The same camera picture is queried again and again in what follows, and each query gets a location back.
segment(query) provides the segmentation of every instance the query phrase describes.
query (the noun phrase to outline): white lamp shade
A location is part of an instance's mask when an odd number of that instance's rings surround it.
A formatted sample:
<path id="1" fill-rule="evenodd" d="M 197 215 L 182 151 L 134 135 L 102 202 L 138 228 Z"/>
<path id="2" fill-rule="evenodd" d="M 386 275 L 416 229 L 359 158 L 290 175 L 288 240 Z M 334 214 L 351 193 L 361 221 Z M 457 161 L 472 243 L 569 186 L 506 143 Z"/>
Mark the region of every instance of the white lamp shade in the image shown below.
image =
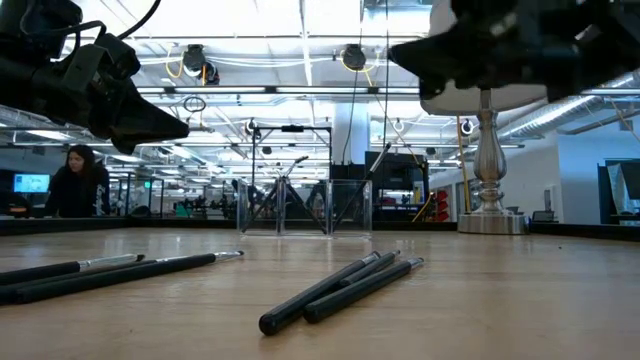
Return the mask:
<path id="1" fill-rule="evenodd" d="M 455 22 L 455 14 L 451 11 L 451 0 L 436 0 L 431 9 L 429 35 L 443 33 Z M 546 87 L 541 85 L 509 85 L 492 89 L 491 103 L 495 110 L 512 110 L 546 96 Z M 480 107 L 480 89 L 459 90 L 453 82 L 449 82 L 440 96 L 423 100 L 421 105 L 425 111 L 434 115 L 475 115 Z"/>

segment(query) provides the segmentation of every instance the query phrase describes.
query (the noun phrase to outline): ceiling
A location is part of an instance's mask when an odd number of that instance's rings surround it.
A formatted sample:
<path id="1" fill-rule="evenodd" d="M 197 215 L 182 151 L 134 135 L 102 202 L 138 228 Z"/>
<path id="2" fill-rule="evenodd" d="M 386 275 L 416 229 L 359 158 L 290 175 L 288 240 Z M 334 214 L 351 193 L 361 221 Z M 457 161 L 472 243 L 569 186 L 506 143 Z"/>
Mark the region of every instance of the ceiling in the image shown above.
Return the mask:
<path id="1" fill-rule="evenodd" d="M 119 34 L 135 24 L 150 8 L 153 0 L 75 0 L 84 12 L 84 21 L 101 20 L 108 31 Z M 364 11 L 361 18 L 361 4 Z M 222 86 L 340 86 L 344 88 L 390 86 L 415 88 L 417 79 L 393 63 L 387 63 L 387 46 L 428 35 L 430 1 L 388 0 L 163 0 L 155 15 L 126 42 L 143 64 L 133 80 L 138 86 L 200 86 L 198 80 L 180 73 L 182 52 L 189 44 L 204 45 L 205 54 L 215 64 Z M 82 35 L 83 43 L 91 43 L 95 33 Z M 74 39 L 70 37 L 64 54 L 70 53 Z M 341 62 L 341 52 L 347 44 L 360 43 L 367 57 L 366 75 L 347 69 Z M 352 103 L 351 94 L 314 96 L 243 94 L 201 95 L 207 107 L 201 113 L 190 113 L 182 106 L 189 94 L 173 96 L 145 95 L 165 111 L 188 121 L 192 134 L 180 143 L 193 146 L 141 146 L 133 157 L 118 156 L 87 132 L 66 129 L 64 135 L 22 132 L 13 141 L 26 144 L 59 146 L 63 143 L 88 143 L 103 154 L 107 161 L 122 170 L 147 165 L 156 175 L 180 174 L 214 177 L 216 179 L 247 176 L 247 156 L 251 155 L 250 138 L 244 127 L 249 119 L 260 126 L 299 124 L 332 126 L 337 121 L 336 106 Z M 383 96 L 358 95 L 355 102 L 366 103 L 371 120 L 371 141 L 381 142 L 385 105 Z M 499 123 L 528 113 L 540 104 L 501 113 Z M 417 95 L 390 96 L 386 112 L 391 119 L 386 139 L 397 144 L 457 143 L 456 119 L 425 113 Z M 6 126 L 50 127 L 45 119 L 26 114 L 3 116 Z M 260 181 L 269 181 L 277 168 L 292 163 L 301 155 L 314 162 L 293 173 L 298 179 L 328 177 L 328 138 L 322 134 L 273 132 L 264 144 L 298 143 L 305 147 L 274 146 L 269 155 L 258 151 Z M 231 143 L 240 144 L 232 148 Z M 406 148 L 396 151 L 406 152 Z M 413 151 L 424 152 L 423 148 Z M 433 168 L 451 165 L 438 163 L 449 159 L 451 150 L 442 150 L 431 162 Z M 183 166 L 176 173 L 177 166 Z"/>

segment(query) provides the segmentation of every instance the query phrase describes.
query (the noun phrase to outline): monitor screen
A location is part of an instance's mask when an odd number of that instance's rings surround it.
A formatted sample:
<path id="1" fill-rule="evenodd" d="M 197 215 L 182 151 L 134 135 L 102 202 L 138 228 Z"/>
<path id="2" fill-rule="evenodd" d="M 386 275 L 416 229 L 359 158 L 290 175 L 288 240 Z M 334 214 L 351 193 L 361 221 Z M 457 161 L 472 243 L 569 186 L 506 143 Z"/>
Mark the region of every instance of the monitor screen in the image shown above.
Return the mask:
<path id="1" fill-rule="evenodd" d="M 16 174 L 13 177 L 13 192 L 46 193 L 49 191 L 49 175 Z"/>

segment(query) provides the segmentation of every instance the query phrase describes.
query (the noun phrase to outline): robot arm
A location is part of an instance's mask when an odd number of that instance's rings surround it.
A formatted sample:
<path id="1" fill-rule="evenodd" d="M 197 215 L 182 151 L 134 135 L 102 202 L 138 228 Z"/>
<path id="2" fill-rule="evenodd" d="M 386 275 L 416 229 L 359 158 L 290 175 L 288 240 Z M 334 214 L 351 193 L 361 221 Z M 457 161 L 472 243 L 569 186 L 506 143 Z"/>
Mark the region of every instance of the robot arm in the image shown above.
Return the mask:
<path id="1" fill-rule="evenodd" d="M 99 21 L 80 24 L 71 0 L 3 0 L 0 3 L 0 103 L 85 127 L 131 154 L 144 142 L 184 138 L 188 125 L 142 99 L 131 77 L 140 69 L 122 39 L 146 22 L 160 4 L 120 36 Z M 100 27 L 94 44 L 76 47 L 59 62 L 68 35 Z"/>
<path id="2" fill-rule="evenodd" d="M 640 4 L 632 0 L 451 0 L 446 32 L 400 44 L 389 58 L 420 78 L 420 96 L 542 84 L 549 101 L 640 66 Z"/>

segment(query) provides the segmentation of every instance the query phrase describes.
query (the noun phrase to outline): duct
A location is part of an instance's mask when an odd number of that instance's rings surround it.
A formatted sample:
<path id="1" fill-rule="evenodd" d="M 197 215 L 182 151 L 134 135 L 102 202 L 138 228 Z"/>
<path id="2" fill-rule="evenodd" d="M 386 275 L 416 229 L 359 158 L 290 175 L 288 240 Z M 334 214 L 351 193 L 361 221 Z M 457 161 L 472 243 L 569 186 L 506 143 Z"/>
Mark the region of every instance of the duct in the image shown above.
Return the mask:
<path id="1" fill-rule="evenodd" d="M 578 134 L 582 134 L 585 133 L 587 131 L 591 131 L 593 129 L 597 129 L 599 127 L 603 127 L 603 126 L 607 126 L 609 124 L 613 124 L 616 122 L 620 121 L 620 116 L 622 116 L 624 119 L 630 118 L 630 117 L 634 117 L 640 115 L 640 110 L 634 110 L 634 111 L 626 111 L 623 112 L 622 114 L 615 114 L 612 115 L 606 119 L 600 120 L 600 121 L 596 121 L 593 122 L 589 125 L 585 125 L 585 126 L 581 126 L 577 129 L 573 129 L 573 130 L 569 130 L 569 131 L 563 131 L 563 130 L 559 130 L 558 133 L 562 134 L 562 135 L 578 135 Z"/>
<path id="2" fill-rule="evenodd" d="M 637 87 L 640 85 L 638 73 L 627 74 L 604 84 L 607 88 Z M 498 138 L 532 137 L 543 135 L 559 126 L 568 124 L 577 118 L 589 114 L 589 108 L 604 104 L 604 97 L 573 96 L 559 103 L 544 106 L 503 127 L 498 131 Z"/>

